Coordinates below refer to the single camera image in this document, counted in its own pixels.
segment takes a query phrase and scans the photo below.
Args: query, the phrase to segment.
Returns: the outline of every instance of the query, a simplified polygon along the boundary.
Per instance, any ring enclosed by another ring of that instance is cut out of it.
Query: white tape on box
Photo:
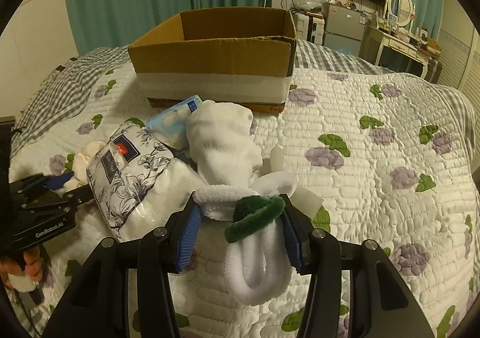
[[[185,99],[197,94],[215,102],[284,103],[291,76],[227,75],[213,73],[138,73],[148,98]]]

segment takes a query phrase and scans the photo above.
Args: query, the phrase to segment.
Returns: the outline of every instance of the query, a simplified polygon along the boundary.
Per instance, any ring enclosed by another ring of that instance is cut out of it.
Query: plastic bag
[[[311,11],[313,9],[318,10],[321,9],[322,5],[325,3],[326,0],[297,0],[297,8],[301,8],[305,11]]]
[[[202,104],[198,95],[168,108],[149,119],[146,123],[148,131],[157,139],[176,149],[188,148],[187,120]]]
[[[132,122],[96,154],[87,168],[88,184],[117,240],[138,239],[165,225],[203,185],[179,154]]]

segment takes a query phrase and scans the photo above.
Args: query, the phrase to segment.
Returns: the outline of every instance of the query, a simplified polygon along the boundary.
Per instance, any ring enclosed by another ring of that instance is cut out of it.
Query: blue packaging
[[[165,144],[176,149],[187,148],[187,120],[201,104],[200,97],[193,95],[152,117],[145,126],[153,137]]]

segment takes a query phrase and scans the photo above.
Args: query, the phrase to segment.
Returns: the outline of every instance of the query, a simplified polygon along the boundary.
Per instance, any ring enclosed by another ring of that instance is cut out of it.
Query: red label
[[[122,143],[117,143],[116,146],[122,155],[125,155],[128,152],[127,147],[124,146]]]

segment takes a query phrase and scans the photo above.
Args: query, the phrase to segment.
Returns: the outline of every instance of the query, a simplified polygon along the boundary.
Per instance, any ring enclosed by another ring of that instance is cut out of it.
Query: mini refrigerator
[[[328,5],[323,46],[358,56],[367,16],[343,6]]]

